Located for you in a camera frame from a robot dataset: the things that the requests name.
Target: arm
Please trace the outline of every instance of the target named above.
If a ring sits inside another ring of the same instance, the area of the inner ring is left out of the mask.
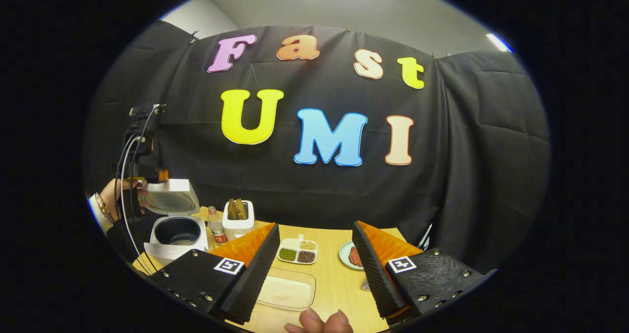
[[[130,181],[124,181],[123,189],[128,190],[131,188]],[[133,187],[138,185],[137,181],[133,181]],[[101,226],[101,229],[106,234],[110,228],[113,227],[114,223],[120,219],[119,214],[116,209],[116,201],[120,197],[120,180],[112,179],[105,188],[101,191],[101,193],[93,194],[89,199],[88,203],[90,208],[92,209],[92,214],[94,215],[94,219]],[[148,202],[144,200],[143,197],[148,195],[147,190],[139,190],[140,198],[140,206],[148,206]]]

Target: bracelet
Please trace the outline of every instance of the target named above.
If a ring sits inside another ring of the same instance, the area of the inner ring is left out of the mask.
[[[105,219],[107,219],[107,221],[113,225],[114,221],[112,219],[112,214],[110,213],[110,210],[107,208],[107,205],[103,201],[103,198],[101,198],[101,195],[99,194],[99,192],[96,192],[94,194],[94,198],[96,199],[96,204],[98,205],[98,207],[101,209],[101,212],[105,216]]]

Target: white cable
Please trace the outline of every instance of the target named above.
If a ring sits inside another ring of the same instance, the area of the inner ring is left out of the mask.
[[[126,168],[126,159],[129,156],[129,150],[131,150],[131,146],[133,145],[133,143],[137,142],[140,140],[140,137],[135,137],[132,139],[131,143],[129,144],[129,147],[127,148],[125,154],[124,154],[124,161],[122,162],[122,171],[120,172],[120,199],[121,199],[121,203],[122,203],[122,214],[123,214],[123,218],[124,218],[124,224],[126,225],[126,232],[128,232],[129,234],[129,238],[131,239],[131,243],[133,244],[133,248],[135,248],[135,253],[138,254],[138,259],[142,262],[142,264],[144,264],[142,266],[142,269],[146,270],[146,274],[151,275],[151,272],[148,270],[148,266],[146,265],[146,262],[144,262],[144,259],[142,258],[142,255],[140,255],[140,251],[138,250],[137,246],[135,246],[135,241],[133,241],[133,236],[131,235],[131,230],[129,230],[129,222],[126,219],[126,212],[124,210],[124,199],[123,199],[123,181],[124,181],[124,169]]]
[[[420,244],[419,244],[418,246],[422,246],[422,247],[425,247],[425,246],[426,246],[426,245],[424,244],[424,241],[426,241],[426,239],[427,239],[427,237],[428,237],[428,235],[429,235],[429,232],[430,232],[430,229],[431,229],[431,228],[432,228],[432,223],[430,224],[429,229],[428,229],[428,230],[426,230],[426,234],[424,234],[424,237],[422,238],[422,240],[420,241]]]

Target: blue letter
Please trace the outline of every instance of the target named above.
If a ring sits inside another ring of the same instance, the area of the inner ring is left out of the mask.
[[[339,155],[334,162],[342,167],[359,167],[362,164],[360,158],[360,134],[362,127],[367,124],[366,116],[359,113],[346,114],[332,132],[330,123],[325,118],[323,111],[317,109],[302,109],[297,111],[301,119],[301,146],[299,154],[294,160],[298,164],[311,165],[316,163],[315,144],[319,149],[321,160],[330,162],[332,156],[340,147]]]

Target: finger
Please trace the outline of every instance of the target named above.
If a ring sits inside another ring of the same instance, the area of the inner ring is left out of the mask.
[[[323,320],[311,307],[301,312],[299,323],[308,333],[323,333]]]
[[[339,310],[337,313],[330,316],[325,325],[323,326],[324,333],[353,333],[352,326],[347,319],[347,316],[343,311]]]
[[[290,324],[290,323],[285,324],[284,329],[288,333],[307,333],[300,326],[295,326],[294,324]]]

